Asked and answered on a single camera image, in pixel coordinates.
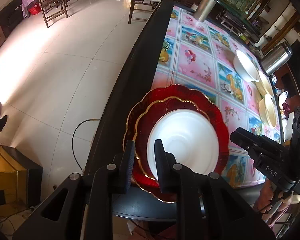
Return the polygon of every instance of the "tiled floor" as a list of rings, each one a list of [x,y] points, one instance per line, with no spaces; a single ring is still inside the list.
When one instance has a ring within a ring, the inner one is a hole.
[[[128,25],[130,0],[72,0],[69,18],[48,29],[42,15],[22,21],[0,48],[0,102],[8,122],[0,144],[43,166],[42,198],[72,172],[75,127],[100,118],[145,22]],[[136,12],[134,17],[144,13]],[[76,132],[74,151],[85,166],[98,122]]]

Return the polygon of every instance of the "wooden dining table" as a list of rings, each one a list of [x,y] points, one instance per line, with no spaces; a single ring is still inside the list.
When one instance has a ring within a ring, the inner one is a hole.
[[[233,59],[243,51],[261,70],[257,57],[237,37],[214,19],[203,23],[193,18],[190,8],[163,0],[154,10],[132,48],[104,109],[92,143],[85,174],[111,163],[122,151],[126,120],[132,107],[149,90],[182,84],[204,93],[220,109],[229,134],[237,127],[282,142],[279,118],[274,129],[262,123],[258,103],[261,95],[253,82],[236,73]],[[265,176],[253,168],[247,152],[229,141],[228,162],[221,176],[248,204],[259,196]],[[113,196],[113,214],[149,221],[176,220],[176,204],[157,200],[132,185],[128,194]]]

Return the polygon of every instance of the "beige bowl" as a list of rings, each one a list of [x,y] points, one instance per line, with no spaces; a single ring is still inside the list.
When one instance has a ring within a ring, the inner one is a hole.
[[[275,115],[275,106],[269,94],[265,94],[265,97],[259,102],[259,113],[263,124],[274,129],[277,124],[277,118]]]
[[[273,90],[271,83],[269,79],[266,77],[266,75],[262,71],[258,71],[259,73],[259,82],[255,82],[260,94],[262,96],[265,96],[265,94],[268,94],[271,98],[273,98]]]

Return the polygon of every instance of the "stainless steel kettle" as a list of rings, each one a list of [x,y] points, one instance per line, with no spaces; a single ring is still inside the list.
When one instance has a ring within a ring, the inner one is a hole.
[[[261,61],[263,70],[268,76],[278,70],[284,63],[286,63],[292,55],[290,45],[284,41],[275,46]]]

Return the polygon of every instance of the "stacked plates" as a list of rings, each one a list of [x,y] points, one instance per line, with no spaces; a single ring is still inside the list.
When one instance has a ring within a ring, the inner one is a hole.
[[[154,159],[154,141],[194,172],[221,174],[229,156],[229,133],[217,106],[200,91],[170,85],[149,91],[127,118],[123,148],[135,142],[133,179],[161,201],[175,202],[173,194],[160,193]]]
[[[274,94],[269,78],[262,71],[257,70],[248,56],[240,50],[236,51],[233,64],[235,70],[243,80],[246,82],[255,82],[258,91],[264,97],[259,102],[261,121],[271,129],[274,129],[277,122],[275,115],[276,108],[272,101]]]

